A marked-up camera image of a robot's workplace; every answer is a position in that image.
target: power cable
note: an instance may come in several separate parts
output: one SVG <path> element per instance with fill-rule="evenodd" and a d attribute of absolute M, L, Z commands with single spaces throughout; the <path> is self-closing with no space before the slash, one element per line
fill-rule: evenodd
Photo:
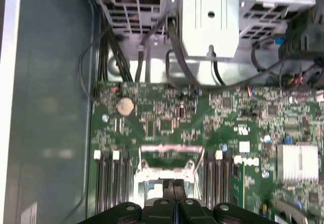
<path fill-rule="evenodd" d="M 163 16 L 159 22 L 147 33 L 143 36 L 140 46 L 139 46 L 139 51 L 138 51 L 138 66 L 135 74 L 135 82 L 139 82 L 141 78 L 141 73 L 142 73 L 142 67 L 143 67 L 143 62 L 144 62 L 144 53 L 145 53 L 145 44 L 148 41 L 148 39 L 157 31 L 163 27 L 163 25 L 166 23 L 166 18 L 167 16 Z"/>

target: capacitor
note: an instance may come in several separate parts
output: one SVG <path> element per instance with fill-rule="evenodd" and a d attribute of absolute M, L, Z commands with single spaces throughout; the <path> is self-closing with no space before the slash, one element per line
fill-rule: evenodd
<path fill-rule="evenodd" d="M 188 90 L 188 88 L 184 87 L 184 88 L 181 90 L 181 93 L 182 93 L 182 95 L 187 96 L 187 95 L 189 94 L 189 90 Z"/>
<path fill-rule="evenodd" d="M 294 203 L 296 206 L 298 206 L 299 209 L 303 209 L 303 205 L 302 202 L 300 202 L 300 200 L 294 199 Z"/>
<path fill-rule="evenodd" d="M 183 118 L 184 117 L 184 105 L 181 104 L 178 109 L 178 118 Z"/>
<path fill-rule="evenodd" d="M 223 151 L 223 152 L 226 152 L 226 151 L 227 151 L 227 145 L 226 145 L 226 144 L 223 144 L 223 145 L 222 145 L 222 151 Z"/>
<path fill-rule="evenodd" d="M 263 138 L 265 143 L 271 143 L 271 136 L 270 135 L 265 135 Z"/>
<path fill-rule="evenodd" d="M 268 206 L 267 204 L 262 205 L 262 214 L 266 215 L 268 213 Z"/>
<path fill-rule="evenodd" d="M 294 139 L 292 137 L 286 137 L 284 143 L 291 145 L 294 143 Z"/>

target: heatsink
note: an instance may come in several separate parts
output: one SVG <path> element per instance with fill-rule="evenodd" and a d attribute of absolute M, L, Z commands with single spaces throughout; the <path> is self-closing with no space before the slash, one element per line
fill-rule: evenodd
<path fill-rule="evenodd" d="M 315 145 L 278 145 L 277 180 L 282 183 L 318 181 L 318 149 Z"/>

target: wire bundle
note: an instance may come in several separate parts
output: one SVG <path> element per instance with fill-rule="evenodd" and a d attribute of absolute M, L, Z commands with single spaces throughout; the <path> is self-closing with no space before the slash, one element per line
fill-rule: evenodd
<path fill-rule="evenodd" d="M 107 95 L 102 95 L 100 97 L 93 96 L 92 90 L 89 91 L 86 87 L 84 76 L 83 76 L 83 60 L 88 53 L 88 51 L 97 43 L 101 42 L 101 49 L 104 49 L 103 51 L 100 52 L 100 63 L 98 66 L 99 70 L 99 80 L 106 81 L 108 80 L 108 70 L 107 70 L 107 63 L 108 63 L 108 44 L 110 44 L 111 50 L 114 54 L 114 57 L 116 59 L 116 64 L 117 67 L 120 71 L 120 75 L 123 79 L 123 81 L 133 81 L 132 75 L 130 73 L 130 68 L 129 65 L 126 61 L 126 58 L 117 42 L 117 39 L 112 31 L 112 27 L 110 24 L 108 24 L 103 18 L 103 28 L 98 35 L 88 46 L 87 48 L 81 53 L 79 56 L 78 60 L 78 74 L 80 77 L 80 83 L 81 87 L 86 94 L 87 98 L 90 99 L 91 101 L 101 101 L 103 98 L 105 98 Z"/>

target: gray metal panel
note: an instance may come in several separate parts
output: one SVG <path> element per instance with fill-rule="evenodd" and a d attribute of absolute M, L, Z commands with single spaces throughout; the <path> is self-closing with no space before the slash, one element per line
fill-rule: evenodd
<path fill-rule="evenodd" d="M 4 223 L 37 202 L 58 224 L 84 189 L 87 101 L 76 61 L 90 43 L 86 0 L 21 0 Z M 85 203 L 66 223 L 85 218 Z"/>

